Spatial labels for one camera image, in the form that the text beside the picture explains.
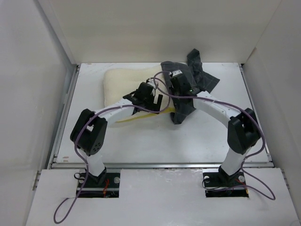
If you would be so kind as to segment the dark grey checked pillowcase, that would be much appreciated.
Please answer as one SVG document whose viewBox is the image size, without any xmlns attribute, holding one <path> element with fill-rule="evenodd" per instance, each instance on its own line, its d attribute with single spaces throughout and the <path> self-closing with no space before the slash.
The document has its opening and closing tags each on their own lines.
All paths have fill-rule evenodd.
<svg viewBox="0 0 301 226">
<path fill-rule="evenodd" d="M 200 91 L 207 91 L 208 93 L 211 93 L 220 81 L 218 78 L 203 70 L 200 52 L 197 49 L 193 49 L 187 55 L 186 64 L 164 61 L 161 63 L 161 68 L 162 71 L 164 71 L 164 81 L 167 86 L 170 84 L 167 72 L 175 70 L 181 70 L 193 87 L 197 87 Z M 181 124 L 187 116 L 195 111 L 192 99 L 172 98 L 172 101 L 175 112 L 170 113 L 170 117 L 175 125 Z"/>
</svg>

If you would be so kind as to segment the cream yellow pillow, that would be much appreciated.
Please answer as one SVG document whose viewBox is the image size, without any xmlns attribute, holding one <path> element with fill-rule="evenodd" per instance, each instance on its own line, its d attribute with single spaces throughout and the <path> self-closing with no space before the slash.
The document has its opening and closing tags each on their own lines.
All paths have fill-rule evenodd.
<svg viewBox="0 0 301 226">
<path fill-rule="evenodd" d="M 146 82 L 147 79 L 153 77 L 156 73 L 162 70 L 161 65 L 154 67 L 143 68 L 143 69 L 126 69 L 117 68 L 110 69 L 104 74 L 103 86 L 104 86 L 104 106 L 110 106 L 118 102 L 123 96 L 131 93 L 138 89 L 142 82 Z M 155 101 L 157 101 L 158 94 L 162 94 L 160 91 L 156 90 Z M 168 103 L 168 96 L 163 95 L 162 103 L 160 109 L 162 110 L 166 107 Z M 146 119 L 161 116 L 166 113 L 174 113 L 175 107 L 170 101 L 169 107 L 160 114 L 147 113 L 141 111 L 135 115 L 125 117 L 116 123 L 112 124 L 110 128 L 118 128 L 125 126 L 129 123 L 136 121 L 146 121 Z"/>
</svg>

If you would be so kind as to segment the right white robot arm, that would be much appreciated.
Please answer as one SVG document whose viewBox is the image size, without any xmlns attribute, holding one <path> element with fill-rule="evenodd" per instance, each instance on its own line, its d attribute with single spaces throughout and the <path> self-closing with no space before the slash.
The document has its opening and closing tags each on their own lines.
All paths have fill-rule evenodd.
<svg viewBox="0 0 301 226">
<path fill-rule="evenodd" d="M 225 186 L 231 184 L 246 154 L 261 138 L 254 111 L 226 105 L 214 98 L 205 86 L 192 84 L 180 70 L 165 75 L 164 80 L 168 93 L 173 95 L 175 112 L 171 119 L 174 124 L 181 124 L 192 112 L 200 110 L 226 127 L 229 150 L 218 169 L 218 180 Z"/>
</svg>

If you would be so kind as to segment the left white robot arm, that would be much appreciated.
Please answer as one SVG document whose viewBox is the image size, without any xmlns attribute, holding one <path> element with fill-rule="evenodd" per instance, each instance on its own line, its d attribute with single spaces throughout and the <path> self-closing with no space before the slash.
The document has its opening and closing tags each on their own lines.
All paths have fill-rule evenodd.
<svg viewBox="0 0 301 226">
<path fill-rule="evenodd" d="M 118 102 L 98 112 L 84 109 L 75 123 L 70 140 L 74 149 L 86 165 L 85 178 L 94 186 L 105 183 L 106 167 L 98 153 L 104 144 L 107 128 L 140 111 L 159 113 L 163 96 L 155 102 L 157 84 L 142 82 L 138 89 L 123 96 Z"/>
</svg>

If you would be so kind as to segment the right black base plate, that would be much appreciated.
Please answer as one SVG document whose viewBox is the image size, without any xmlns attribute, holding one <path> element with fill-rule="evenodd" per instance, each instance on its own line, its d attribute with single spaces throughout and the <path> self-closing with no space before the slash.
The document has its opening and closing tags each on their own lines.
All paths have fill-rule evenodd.
<svg viewBox="0 0 301 226">
<path fill-rule="evenodd" d="M 222 178 L 219 172 L 203 172 L 202 187 L 205 189 L 206 198 L 248 198 L 249 194 L 245 185 L 246 179 L 241 171 L 228 179 Z"/>
</svg>

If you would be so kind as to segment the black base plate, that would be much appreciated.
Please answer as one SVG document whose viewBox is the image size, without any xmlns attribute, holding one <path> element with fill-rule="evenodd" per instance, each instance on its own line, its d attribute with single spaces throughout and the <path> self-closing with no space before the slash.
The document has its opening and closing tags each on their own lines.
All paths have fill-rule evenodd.
<svg viewBox="0 0 301 226">
<path fill-rule="evenodd" d="M 119 172 L 107 172 L 101 184 L 89 176 L 80 191 L 85 176 L 85 172 L 74 174 L 74 178 L 78 181 L 76 195 L 79 193 L 79 198 L 119 198 Z"/>
<path fill-rule="evenodd" d="M 203 172 L 202 187 L 205 189 L 206 198 L 248 198 L 249 194 L 245 185 L 246 179 L 241 171 L 228 179 L 222 178 L 219 172 Z"/>
</svg>

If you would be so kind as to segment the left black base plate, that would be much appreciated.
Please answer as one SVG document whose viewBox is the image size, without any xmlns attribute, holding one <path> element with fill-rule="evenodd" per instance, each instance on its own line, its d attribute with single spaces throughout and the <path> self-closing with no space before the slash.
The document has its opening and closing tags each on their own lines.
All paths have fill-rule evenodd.
<svg viewBox="0 0 301 226">
<path fill-rule="evenodd" d="M 107 172 L 101 184 L 89 176 L 80 191 L 85 176 L 85 172 L 74 174 L 74 178 L 78 181 L 76 195 L 79 193 L 79 198 L 119 198 L 119 172 Z"/>
</svg>

